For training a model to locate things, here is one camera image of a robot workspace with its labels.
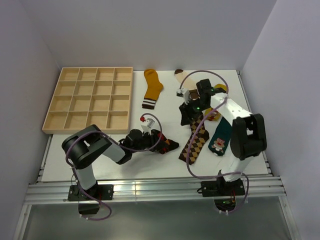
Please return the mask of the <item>black red yellow argyle sock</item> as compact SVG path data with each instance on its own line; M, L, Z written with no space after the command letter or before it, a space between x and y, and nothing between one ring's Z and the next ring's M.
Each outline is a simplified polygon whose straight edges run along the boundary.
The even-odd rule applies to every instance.
M176 150L180 146L178 142L166 138L163 133L156 129L153 129L151 131L152 146L159 140L159 137L161 137L160 142L150 150L151 152L156 152L161 155L164 155L170 151Z

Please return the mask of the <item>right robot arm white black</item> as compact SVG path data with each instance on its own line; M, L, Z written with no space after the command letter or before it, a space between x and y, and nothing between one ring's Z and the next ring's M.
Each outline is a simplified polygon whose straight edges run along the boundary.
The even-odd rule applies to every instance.
M209 79L200 80L196 87L196 99L192 99L186 88L180 87L176 91L176 95L183 98L179 106L180 124L191 124L203 116L204 110L213 108L231 127L229 148L232 154L216 176L222 178L216 183L217 191L227 195L234 188L233 182L241 178L250 162L266 150L265 121L261 114L253 114L238 105L229 97L227 90L212 87Z

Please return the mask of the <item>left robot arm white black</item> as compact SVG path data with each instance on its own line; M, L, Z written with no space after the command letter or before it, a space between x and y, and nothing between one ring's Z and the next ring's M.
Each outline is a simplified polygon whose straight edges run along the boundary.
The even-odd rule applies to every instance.
M118 165L125 164L137 152L156 151L163 140L163 134L155 129L142 132L133 129L121 143L117 143L97 125L92 124L66 138L61 147L65 152L67 164L74 170L74 176L80 185L79 194L91 200L98 193L97 180L92 163L101 155Z

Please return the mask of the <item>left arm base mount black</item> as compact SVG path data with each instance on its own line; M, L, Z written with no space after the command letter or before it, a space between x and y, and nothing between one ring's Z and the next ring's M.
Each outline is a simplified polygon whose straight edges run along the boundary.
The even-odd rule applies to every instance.
M68 202L78 202L78 212L81 215L95 215L101 204L94 200L109 201L113 199L114 186L112 184L99 185L96 183L88 190L80 190L78 185L71 185L67 197Z

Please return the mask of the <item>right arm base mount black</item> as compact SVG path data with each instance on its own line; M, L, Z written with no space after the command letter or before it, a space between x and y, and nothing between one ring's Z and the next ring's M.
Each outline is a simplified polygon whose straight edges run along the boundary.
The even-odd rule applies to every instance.
M233 211L236 208L236 197L245 195L245 188L241 179L226 182L223 177L213 181L202 181L197 193L203 197L222 197L214 204L219 211Z

